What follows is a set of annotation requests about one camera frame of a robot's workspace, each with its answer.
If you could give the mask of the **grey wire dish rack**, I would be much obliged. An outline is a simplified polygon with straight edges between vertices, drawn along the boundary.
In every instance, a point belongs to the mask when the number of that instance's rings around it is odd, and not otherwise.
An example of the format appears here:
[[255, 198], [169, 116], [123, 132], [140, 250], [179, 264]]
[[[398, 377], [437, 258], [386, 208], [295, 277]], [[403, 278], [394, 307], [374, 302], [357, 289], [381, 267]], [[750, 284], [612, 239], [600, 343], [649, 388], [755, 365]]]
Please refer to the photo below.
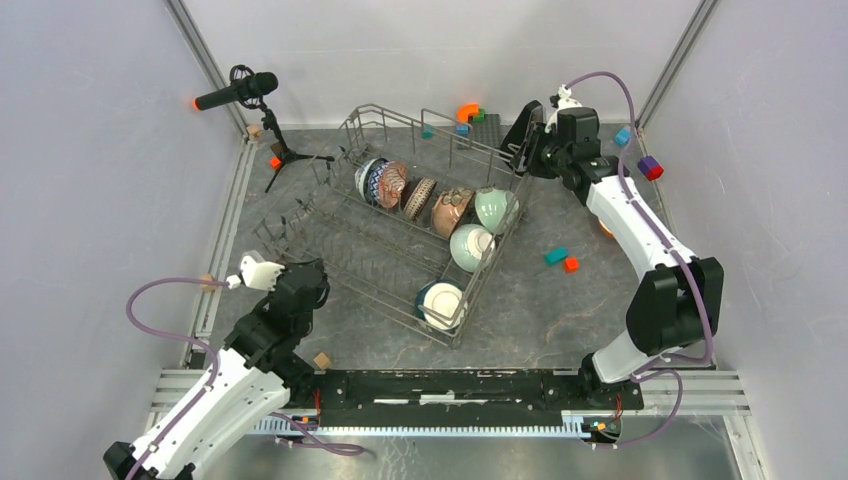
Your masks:
[[[356, 107], [317, 154], [332, 155], [336, 161], [307, 160], [289, 174], [254, 232], [271, 256], [285, 261], [320, 258], [332, 282], [362, 304], [438, 344], [456, 347], [525, 212], [532, 179], [506, 165], [509, 154], [437, 122], [438, 115], [429, 109], [412, 117], [373, 103]], [[431, 139], [421, 138], [423, 124], [434, 128]], [[407, 181], [415, 177], [437, 181], [414, 221], [403, 215], [400, 202], [384, 209], [367, 204], [358, 194], [354, 174], [373, 158], [404, 163]], [[475, 273], [454, 263], [450, 238], [440, 237], [431, 224], [437, 197], [456, 187], [471, 189], [474, 196], [484, 187], [509, 190], [520, 201], [517, 218], [503, 234], [493, 234], [496, 249], [487, 253], [487, 264]], [[474, 196], [457, 227], [481, 225]], [[456, 282], [464, 292], [467, 312], [454, 331], [432, 328], [413, 313], [419, 290], [434, 280]]]

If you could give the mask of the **orange bowl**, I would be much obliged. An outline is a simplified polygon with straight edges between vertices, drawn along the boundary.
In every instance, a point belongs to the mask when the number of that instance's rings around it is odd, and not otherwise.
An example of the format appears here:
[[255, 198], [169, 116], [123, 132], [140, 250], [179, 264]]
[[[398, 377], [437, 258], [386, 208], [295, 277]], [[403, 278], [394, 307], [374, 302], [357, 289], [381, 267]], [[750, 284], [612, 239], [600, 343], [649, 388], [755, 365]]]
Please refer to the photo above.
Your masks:
[[608, 228], [608, 226], [601, 219], [598, 219], [598, 224], [599, 224], [599, 227], [600, 227], [600, 229], [601, 229], [601, 231], [604, 235], [606, 235], [607, 237], [609, 237], [611, 239], [614, 239], [614, 235], [613, 235], [612, 231]]

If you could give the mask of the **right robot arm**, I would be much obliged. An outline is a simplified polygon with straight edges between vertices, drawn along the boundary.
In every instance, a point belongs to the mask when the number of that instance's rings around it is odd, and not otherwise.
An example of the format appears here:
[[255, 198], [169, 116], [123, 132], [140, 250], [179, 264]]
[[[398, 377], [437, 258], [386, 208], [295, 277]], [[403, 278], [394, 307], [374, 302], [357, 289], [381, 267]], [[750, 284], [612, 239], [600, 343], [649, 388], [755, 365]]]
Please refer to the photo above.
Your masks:
[[658, 362], [682, 359], [682, 349], [692, 344], [705, 346], [698, 362], [710, 360], [724, 270], [717, 259], [701, 258], [675, 239], [619, 159], [602, 155], [594, 109], [561, 109], [552, 122], [543, 114], [541, 105], [530, 104], [516, 165], [534, 177], [561, 179], [605, 224], [639, 281], [624, 332], [589, 355], [581, 368], [580, 400], [602, 408], [617, 396], [617, 383], [637, 379]]

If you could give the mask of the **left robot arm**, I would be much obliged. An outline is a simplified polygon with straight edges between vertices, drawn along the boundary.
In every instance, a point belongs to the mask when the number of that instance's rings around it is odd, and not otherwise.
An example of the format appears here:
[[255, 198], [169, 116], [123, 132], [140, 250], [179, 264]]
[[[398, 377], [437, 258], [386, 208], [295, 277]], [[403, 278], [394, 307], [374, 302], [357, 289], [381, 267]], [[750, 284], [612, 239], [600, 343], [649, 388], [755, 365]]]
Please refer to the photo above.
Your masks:
[[312, 331], [330, 293], [322, 259], [280, 264], [242, 257], [225, 280], [195, 279], [211, 288], [244, 286], [264, 297], [236, 323], [218, 350], [193, 338], [210, 361], [200, 379], [144, 435], [117, 441], [103, 455], [114, 479], [198, 479], [215, 455], [259, 421], [313, 397], [316, 370], [295, 350]]

